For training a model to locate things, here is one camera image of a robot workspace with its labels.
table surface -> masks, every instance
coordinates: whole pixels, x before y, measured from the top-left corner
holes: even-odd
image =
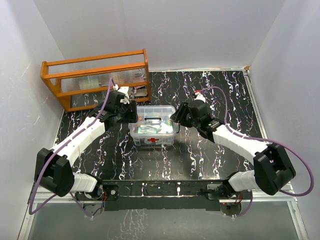
[[[261,137],[242,71],[152,72],[150,79],[151,105],[177,108],[181,102],[192,101],[195,90],[222,88],[228,97],[231,126]],[[205,96],[214,116],[222,119],[222,95],[210,90]],[[91,105],[101,102],[103,97],[83,95],[74,99],[73,104]],[[88,112],[64,113],[56,142],[71,134]],[[91,173],[104,180],[198,180],[223,179],[235,171],[251,168],[243,157],[205,140],[194,128],[181,127],[172,147],[141,148],[133,145],[128,125],[122,124],[96,139],[75,162],[73,171]],[[242,202],[245,209],[248,202]],[[254,201],[248,214],[235,220],[204,209],[130,209],[103,212],[90,221],[76,204],[70,203],[52,201],[44,206],[34,217],[28,239],[298,239],[286,201]]]
[[[228,101],[230,125],[253,137],[261,131],[242,71],[151,72],[151,102],[143,105],[172,105],[193,100],[196,90],[217,86]],[[208,90],[207,102],[216,118],[223,119],[225,103],[217,90]],[[84,95],[73,105],[101,102],[104,95]],[[64,113],[56,143],[80,126],[89,110]],[[90,173],[103,180],[206,180],[223,179],[252,165],[228,148],[202,138],[195,128],[181,127],[173,146],[139,147],[133,144],[128,124],[110,128],[97,138],[73,165],[76,173]]]

white wall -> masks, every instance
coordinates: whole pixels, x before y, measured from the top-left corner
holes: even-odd
[[[34,0],[66,59],[146,48],[151,70],[251,65],[284,0]]]
[[[32,0],[1,1],[0,49],[0,239],[16,239],[37,152],[52,147],[62,113],[41,63],[63,56]]]
[[[296,149],[311,166],[315,187],[298,198],[307,232],[319,239],[320,219],[320,1],[287,0],[263,42],[250,78],[269,138]],[[294,158],[296,193],[308,189],[304,166]]]

orange wooden frame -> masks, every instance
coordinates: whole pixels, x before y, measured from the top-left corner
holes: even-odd
[[[74,70],[74,71],[67,71],[67,72],[53,73],[53,74],[48,73],[50,66],[110,59],[110,58],[117,58],[117,57],[125,57],[125,56],[132,56],[132,55],[140,55],[140,54],[143,55],[144,62],[129,63],[129,64],[123,64],[123,65],[116,65],[116,66],[105,66],[105,67],[98,67],[98,68],[91,68],[91,69],[84,69],[84,70]],[[43,80],[43,82],[46,84],[46,86],[50,89],[52,94],[57,98],[59,103],[63,106],[64,110],[66,112],[71,112],[71,111],[78,111],[78,110],[93,109],[96,106],[96,105],[90,105],[90,106],[71,107],[71,97],[73,95],[106,91],[108,90],[108,87],[103,86],[98,88],[62,92],[62,86],[61,86],[62,79],[83,77],[83,76],[97,75],[97,74],[104,74],[104,73],[111,73],[111,72],[121,72],[121,71],[134,70],[134,69],[145,69],[146,81],[118,84],[118,85],[119,87],[146,86],[148,96],[143,98],[137,98],[136,101],[137,102],[150,101],[151,100],[151,84],[150,84],[150,78],[149,78],[148,58],[147,58],[146,49],[138,50],[138,51],[128,51],[128,52],[99,55],[99,56],[75,58],[75,59],[68,59],[68,60],[61,60],[61,61],[51,61],[51,62],[43,61],[41,66],[40,77]]]

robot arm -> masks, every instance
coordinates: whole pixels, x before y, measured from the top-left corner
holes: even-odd
[[[243,190],[261,189],[268,195],[274,195],[296,176],[282,146],[245,139],[245,134],[229,127],[230,132],[222,121],[211,117],[205,101],[204,96],[198,93],[191,103],[181,103],[171,119],[187,128],[195,127],[205,139],[233,150],[253,164],[254,170],[233,173],[223,181],[225,194],[230,196]]]
[[[117,90],[109,93],[104,109],[101,109],[102,103],[97,105],[81,126],[64,141],[54,146],[51,150],[43,148],[38,152],[34,182],[38,180],[39,174],[49,157],[70,141],[70,144],[63,147],[50,162],[40,180],[40,186],[60,197],[69,192],[86,192],[90,193],[92,197],[98,195],[99,180],[89,174],[73,173],[72,166],[81,153],[110,127],[117,123],[137,122],[137,104],[134,100],[129,101],[129,88],[121,87],[119,89],[118,86],[115,86],[114,89]],[[100,111],[103,112],[99,119],[90,125]]]

clear plastic box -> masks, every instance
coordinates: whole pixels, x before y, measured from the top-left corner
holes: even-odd
[[[170,116],[175,111],[170,105],[137,106],[138,122],[129,123],[134,144],[173,145],[178,124],[174,123]]]

